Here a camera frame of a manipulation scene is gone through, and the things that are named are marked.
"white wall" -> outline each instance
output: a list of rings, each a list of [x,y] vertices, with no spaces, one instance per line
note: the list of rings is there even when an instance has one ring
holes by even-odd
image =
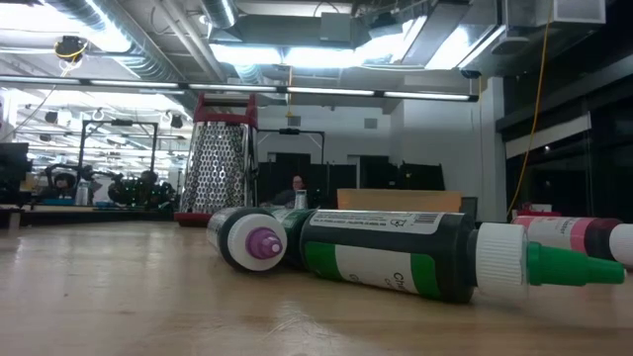
[[[278,130],[288,127],[287,108],[270,106],[258,113],[261,129]],[[325,161],[347,164],[349,155],[389,155],[390,117],[380,108],[347,108],[305,106],[292,109],[301,116],[300,130],[325,132]],[[365,118],[378,119],[378,128],[364,129]],[[320,163],[320,136],[312,134],[312,141],[304,134],[280,135],[260,133],[257,146],[260,162],[268,160],[269,153],[309,153],[312,163]]]
[[[480,159],[472,103],[405,102],[403,160],[442,165],[447,190],[480,193]]]
[[[403,162],[405,134],[405,101],[401,101],[392,111],[389,140],[389,161],[400,165]]]
[[[392,113],[390,160],[441,164],[447,190],[479,198],[479,221],[505,222],[504,147],[495,129],[502,116],[498,78],[481,103],[405,100]]]

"wooden table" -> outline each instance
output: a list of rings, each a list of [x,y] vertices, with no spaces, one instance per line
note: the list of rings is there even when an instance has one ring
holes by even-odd
[[[124,222],[0,238],[2,355],[627,355],[633,280],[430,302],[232,271],[203,229]]]

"label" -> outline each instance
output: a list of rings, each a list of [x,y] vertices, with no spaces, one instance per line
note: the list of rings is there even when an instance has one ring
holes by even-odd
[[[432,234],[443,216],[443,213],[317,211],[310,225]]]
[[[214,213],[207,224],[207,240],[220,252],[220,229],[224,226],[226,220],[240,208],[225,208]]]
[[[530,241],[545,246],[585,251],[585,232],[595,218],[518,217],[512,223],[527,229]]]
[[[439,299],[435,261],[424,254],[308,242],[308,268],[320,277]]]

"man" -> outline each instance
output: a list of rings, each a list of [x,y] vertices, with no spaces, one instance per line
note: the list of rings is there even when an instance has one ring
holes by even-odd
[[[286,208],[294,208],[295,207],[295,194],[298,190],[304,189],[304,180],[301,176],[296,175],[293,177],[293,189],[285,190],[275,198],[269,202],[270,205],[274,206],[284,206]]]

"red object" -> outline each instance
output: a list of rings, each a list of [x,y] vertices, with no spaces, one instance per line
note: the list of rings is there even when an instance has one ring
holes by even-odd
[[[181,226],[207,227],[211,216],[205,213],[175,213],[174,219]]]
[[[532,212],[532,211],[517,211],[518,217],[559,217],[561,213],[558,212]]]
[[[207,110],[208,107],[213,106],[213,102],[207,102],[205,100],[205,93],[201,93],[198,96],[198,105],[196,105],[196,111],[194,112],[194,123],[221,122],[246,124],[257,129],[257,100],[255,99],[255,94],[250,94],[248,97],[246,114],[244,115],[214,113]]]

